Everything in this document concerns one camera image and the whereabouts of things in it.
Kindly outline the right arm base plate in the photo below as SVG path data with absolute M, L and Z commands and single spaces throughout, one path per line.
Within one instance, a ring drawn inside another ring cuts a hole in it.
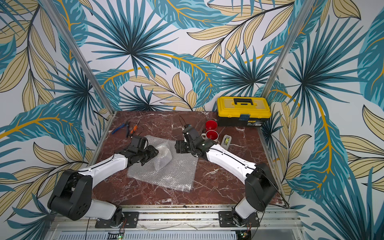
M 221 228 L 231 227 L 259 227 L 260 218 L 257 212 L 252 213 L 243 219 L 234 210 L 218 212 L 219 224 Z

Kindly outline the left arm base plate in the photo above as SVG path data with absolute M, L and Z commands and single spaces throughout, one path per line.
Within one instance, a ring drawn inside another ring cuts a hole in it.
M 135 229 L 139 220 L 139 212 L 119 212 L 110 220 L 97 219 L 96 229 Z

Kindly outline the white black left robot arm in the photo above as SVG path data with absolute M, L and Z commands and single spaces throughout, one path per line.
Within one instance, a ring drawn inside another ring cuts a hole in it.
M 93 188 L 117 172 L 134 164 L 145 165 L 159 154 L 145 137 L 134 136 L 125 149 L 111 157 L 78 171 L 66 170 L 60 176 L 48 201 L 48 208 L 72 221 L 83 217 L 99 219 L 117 228 L 124 223 L 122 208 L 93 199 Z

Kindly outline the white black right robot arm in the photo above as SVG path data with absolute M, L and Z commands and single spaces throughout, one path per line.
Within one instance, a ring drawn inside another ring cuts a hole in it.
M 227 151 L 211 139 L 205 139 L 192 125 L 183 126 L 183 140 L 176 141 L 178 154 L 191 154 L 216 164 L 237 177 L 245 185 L 245 197 L 232 208 L 231 225 L 243 227 L 251 223 L 250 216 L 264 212 L 278 193 L 278 185 L 268 165 L 246 161 Z

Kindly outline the clear bubble wrap sheet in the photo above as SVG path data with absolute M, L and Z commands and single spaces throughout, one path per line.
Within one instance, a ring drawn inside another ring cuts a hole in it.
M 191 154 L 178 154 L 175 141 L 147 135 L 149 144 L 159 154 L 141 166 L 128 168 L 127 176 L 145 183 L 182 192 L 190 192 L 195 179 L 198 158 Z

